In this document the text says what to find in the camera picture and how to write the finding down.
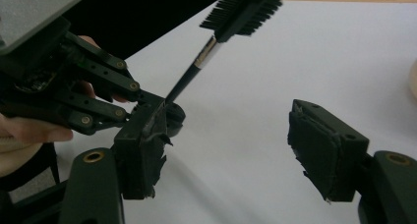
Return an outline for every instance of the gray metal plate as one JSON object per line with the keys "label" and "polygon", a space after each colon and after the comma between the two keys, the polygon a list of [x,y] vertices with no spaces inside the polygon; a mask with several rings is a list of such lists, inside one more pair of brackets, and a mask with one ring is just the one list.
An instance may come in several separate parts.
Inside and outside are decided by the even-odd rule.
{"label": "gray metal plate", "polygon": [[0,0],[0,55],[24,43],[81,0]]}

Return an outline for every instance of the brush handle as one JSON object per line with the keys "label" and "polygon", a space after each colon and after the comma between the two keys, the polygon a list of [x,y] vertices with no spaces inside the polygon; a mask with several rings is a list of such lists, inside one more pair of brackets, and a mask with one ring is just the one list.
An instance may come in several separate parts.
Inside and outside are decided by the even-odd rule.
{"label": "brush handle", "polygon": [[165,104],[172,103],[183,89],[190,83],[190,81],[197,75],[197,73],[205,66],[206,60],[213,56],[214,49],[218,49],[218,44],[215,36],[212,36],[203,50],[194,60],[193,64],[188,68],[185,74],[181,77],[178,83],[171,89],[171,92],[165,98]]}

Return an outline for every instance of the brush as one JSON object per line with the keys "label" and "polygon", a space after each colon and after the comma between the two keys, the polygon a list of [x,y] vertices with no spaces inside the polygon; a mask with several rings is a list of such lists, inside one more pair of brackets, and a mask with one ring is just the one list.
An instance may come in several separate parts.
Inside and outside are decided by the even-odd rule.
{"label": "brush", "polygon": [[200,25],[201,28],[214,30],[213,36],[166,96],[165,103],[176,99],[204,67],[206,60],[218,50],[219,43],[226,42],[235,34],[251,36],[281,5],[281,0],[218,0]]}

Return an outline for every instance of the brush bristles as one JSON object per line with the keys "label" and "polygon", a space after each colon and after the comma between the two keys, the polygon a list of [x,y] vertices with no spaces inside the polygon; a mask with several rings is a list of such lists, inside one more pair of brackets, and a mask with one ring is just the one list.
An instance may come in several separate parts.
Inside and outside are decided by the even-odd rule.
{"label": "brush bristles", "polygon": [[218,0],[200,27],[214,30],[218,42],[251,35],[281,6],[280,0]]}

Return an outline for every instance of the white table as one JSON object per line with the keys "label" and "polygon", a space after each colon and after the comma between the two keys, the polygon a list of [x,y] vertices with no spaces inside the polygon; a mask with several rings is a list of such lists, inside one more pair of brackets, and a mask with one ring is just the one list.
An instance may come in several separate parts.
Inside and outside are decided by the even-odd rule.
{"label": "white table", "polygon": [[[199,28],[211,8],[127,60],[144,90],[166,96],[175,85],[212,35]],[[359,223],[358,194],[328,204],[303,176],[286,141],[292,100],[325,107],[370,139],[370,154],[417,158],[407,86],[416,61],[417,4],[285,1],[252,37],[225,43],[177,98],[187,118],[165,149],[156,197],[125,201],[126,222]],[[58,143],[62,179],[75,155],[111,146],[117,131]]]}

